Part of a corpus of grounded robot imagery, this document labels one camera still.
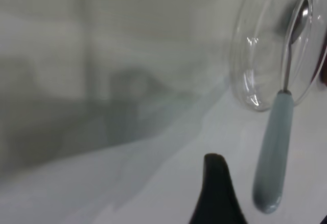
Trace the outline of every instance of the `spoon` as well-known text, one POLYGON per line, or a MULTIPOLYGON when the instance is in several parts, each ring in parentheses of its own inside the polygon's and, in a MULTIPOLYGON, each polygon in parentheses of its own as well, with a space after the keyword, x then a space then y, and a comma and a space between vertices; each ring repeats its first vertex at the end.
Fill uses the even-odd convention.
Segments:
POLYGON ((291 48, 306 27, 309 17, 309 2, 301 1, 302 4, 295 7, 289 24, 286 37, 288 58, 283 88, 278 92, 270 112, 254 178, 254 204, 267 214, 277 209, 283 192, 294 108, 294 101, 288 90, 291 48))

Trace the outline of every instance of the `clear glass dish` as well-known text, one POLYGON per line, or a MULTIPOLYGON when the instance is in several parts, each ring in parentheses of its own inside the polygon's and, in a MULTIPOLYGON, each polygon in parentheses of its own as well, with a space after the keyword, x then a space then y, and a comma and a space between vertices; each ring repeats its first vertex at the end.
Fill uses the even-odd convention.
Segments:
MULTIPOLYGON (((283 79, 285 35, 298 0, 244 0, 230 53, 232 89, 246 106, 270 108, 283 79)), ((309 22, 292 45, 289 90, 299 104, 322 66, 327 23, 324 1, 309 1, 309 22)))

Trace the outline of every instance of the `white wall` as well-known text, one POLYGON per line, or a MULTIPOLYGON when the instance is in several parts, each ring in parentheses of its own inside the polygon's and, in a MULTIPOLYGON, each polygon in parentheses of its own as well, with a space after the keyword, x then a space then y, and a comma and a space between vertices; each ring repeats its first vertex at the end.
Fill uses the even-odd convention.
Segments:
POLYGON ((186 223, 208 152, 258 223, 267 115, 228 91, 241 2, 0 0, 0 223, 186 223))

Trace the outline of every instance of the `black plastic piece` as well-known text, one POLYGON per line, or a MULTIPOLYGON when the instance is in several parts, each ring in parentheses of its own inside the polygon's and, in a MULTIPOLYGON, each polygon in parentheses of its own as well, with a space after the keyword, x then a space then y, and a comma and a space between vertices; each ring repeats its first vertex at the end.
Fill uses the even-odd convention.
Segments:
POLYGON ((204 157, 202 191, 190 224, 246 224, 223 156, 204 157))

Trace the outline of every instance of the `white surface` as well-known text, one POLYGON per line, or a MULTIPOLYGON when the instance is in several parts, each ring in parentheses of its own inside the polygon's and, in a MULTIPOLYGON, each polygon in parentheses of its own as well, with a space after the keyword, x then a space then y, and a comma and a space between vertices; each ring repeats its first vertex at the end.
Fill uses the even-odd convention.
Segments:
POLYGON ((228 86, 241 2, 0 0, 1 223, 187 223, 209 152, 226 158, 249 223, 320 223, 317 88, 294 111, 280 207, 252 204, 268 113, 228 86))

